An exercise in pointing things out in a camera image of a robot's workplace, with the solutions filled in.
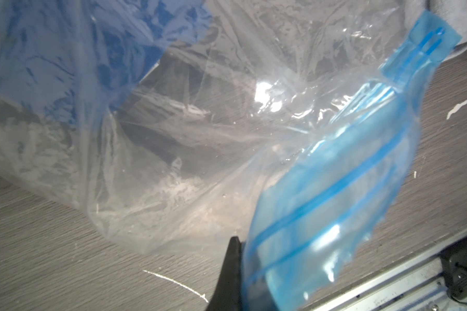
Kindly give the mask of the clear vacuum bag blue zip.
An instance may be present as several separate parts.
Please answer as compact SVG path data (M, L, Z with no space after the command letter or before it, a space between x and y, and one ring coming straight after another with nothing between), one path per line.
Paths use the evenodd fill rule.
M408 175L420 111L460 35L403 1L203 1L116 110L69 125L0 97L0 175L138 253L245 237L245 310L335 281Z

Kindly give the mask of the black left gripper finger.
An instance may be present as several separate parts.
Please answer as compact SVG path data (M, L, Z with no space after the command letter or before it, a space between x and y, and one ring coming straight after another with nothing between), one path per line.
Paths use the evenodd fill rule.
M241 303L241 254L239 237L232 237L228 243L218 282L206 311L240 311Z

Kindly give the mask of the grey towel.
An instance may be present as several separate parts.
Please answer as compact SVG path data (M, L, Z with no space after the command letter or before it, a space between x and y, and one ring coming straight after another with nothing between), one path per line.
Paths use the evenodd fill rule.
M429 10L461 36L460 42L446 60L455 58L467 50L467 0L406 0L404 5L406 28L412 28L420 14Z

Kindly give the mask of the blue towel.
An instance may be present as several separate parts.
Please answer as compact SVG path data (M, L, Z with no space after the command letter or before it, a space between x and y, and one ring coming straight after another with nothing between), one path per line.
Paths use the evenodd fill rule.
M0 97L97 124L171 44L200 41L210 19L203 1L0 1Z

